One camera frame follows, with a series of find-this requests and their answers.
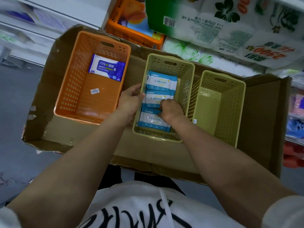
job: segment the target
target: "blue and white wipes package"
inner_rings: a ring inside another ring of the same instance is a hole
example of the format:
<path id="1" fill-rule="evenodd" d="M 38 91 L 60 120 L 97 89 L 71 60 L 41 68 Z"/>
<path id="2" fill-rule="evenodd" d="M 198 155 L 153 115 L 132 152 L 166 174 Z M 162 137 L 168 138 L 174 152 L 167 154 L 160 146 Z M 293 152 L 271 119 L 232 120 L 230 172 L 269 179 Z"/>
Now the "blue and white wipes package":
<path id="1" fill-rule="evenodd" d="M 147 81 L 148 90 L 173 90 L 175 92 L 176 85 L 177 76 L 166 75 L 150 70 Z"/>
<path id="2" fill-rule="evenodd" d="M 146 90 L 146 95 L 143 100 L 143 107 L 159 109 L 161 100 L 173 99 L 173 90 Z"/>
<path id="3" fill-rule="evenodd" d="M 160 112 L 161 111 L 156 109 L 142 107 L 138 126 L 149 127 L 170 132 L 171 126 L 165 123 L 159 116 L 157 116 Z"/>
<path id="4" fill-rule="evenodd" d="M 89 73 L 98 74 L 116 81 L 121 81 L 126 63 L 94 54 L 89 66 Z"/>

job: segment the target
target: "hand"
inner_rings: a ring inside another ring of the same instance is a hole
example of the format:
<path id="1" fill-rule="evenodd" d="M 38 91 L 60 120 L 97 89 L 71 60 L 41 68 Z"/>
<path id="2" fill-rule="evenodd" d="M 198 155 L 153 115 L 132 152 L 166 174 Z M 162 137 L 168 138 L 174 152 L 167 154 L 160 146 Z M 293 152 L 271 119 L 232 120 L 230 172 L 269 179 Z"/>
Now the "hand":
<path id="1" fill-rule="evenodd" d="M 141 83 L 131 86 L 125 91 L 121 92 L 117 110 L 127 116 L 127 123 L 129 123 L 133 115 L 138 110 L 140 103 L 145 98 L 145 93 L 136 95 L 136 90 L 141 88 Z"/>
<path id="2" fill-rule="evenodd" d="M 177 118 L 184 116 L 184 111 L 180 104 L 172 99 L 161 100 L 160 110 L 162 112 L 158 116 L 171 126 Z"/>

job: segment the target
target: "forearm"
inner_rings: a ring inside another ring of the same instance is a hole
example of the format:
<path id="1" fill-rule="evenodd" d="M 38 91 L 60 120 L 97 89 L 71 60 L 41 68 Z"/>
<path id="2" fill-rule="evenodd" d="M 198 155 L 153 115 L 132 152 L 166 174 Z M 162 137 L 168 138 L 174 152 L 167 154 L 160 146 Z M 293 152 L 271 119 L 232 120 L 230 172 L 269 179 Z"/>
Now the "forearm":
<path id="1" fill-rule="evenodd" d="M 17 213 L 22 227 L 79 224 L 121 138 L 123 116 L 118 110 L 109 115 L 96 131 L 44 170 L 10 203 L 8 207 Z"/>
<path id="2" fill-rule="evenodd" d="M 273 203 L 295 194 L 245 153 L 208 134 L 185 116 L 172 126 L 224 209 L 243 225 L 259 227 Z"/>

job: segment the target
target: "person's left hand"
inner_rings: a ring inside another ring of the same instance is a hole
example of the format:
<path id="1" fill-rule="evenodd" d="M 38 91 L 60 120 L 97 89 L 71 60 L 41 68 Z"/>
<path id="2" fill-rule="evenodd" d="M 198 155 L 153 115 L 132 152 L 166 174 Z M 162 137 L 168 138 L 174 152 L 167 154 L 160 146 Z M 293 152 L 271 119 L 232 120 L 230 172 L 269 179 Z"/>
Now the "person's left hand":
<path id="1" fill-rule="evenodd" d="M 121 92 L 117 110 L 127 115 L 127 123 L 132 120 L 133 115 L 138 110 L 140 103 L 145 98 L 145 93 L 140 93 L 139 95 L 135 94 L 135 91 L 140 88 L 141 83 L 133 85 Z"/>

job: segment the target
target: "basket handle hole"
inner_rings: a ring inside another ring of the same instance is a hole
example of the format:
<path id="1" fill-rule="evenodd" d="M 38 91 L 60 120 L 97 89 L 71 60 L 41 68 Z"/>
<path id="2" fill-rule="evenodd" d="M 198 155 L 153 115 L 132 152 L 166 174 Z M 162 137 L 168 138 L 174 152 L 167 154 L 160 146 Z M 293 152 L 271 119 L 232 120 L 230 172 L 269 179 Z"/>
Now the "basket handle hole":
<path id="1" fill-rule="evenodd" d="M 170 61 L 164 61 L 165 64 L 171 65 L 171 66 L 177 66 L 175 62 L 170 62 Z"/>
<path id="2" fill-rule="evenodd" d="M 105 45 L 105 46 L 108 46 L 108 47 L 112 47 L 114 48 L 115 46 L 111 43 L 108 43 L 108 42 L 100 42 L 101 44 Z"/>
<path id="3" fill-rule="evenodd" d="M 219 82 L 227 82 L 227 80 L 222 79 L 222 78 L 219 78 L 219 77 L 216 77 L 215 80 L 216 80 L 216 81 L 219 81 Z"/>

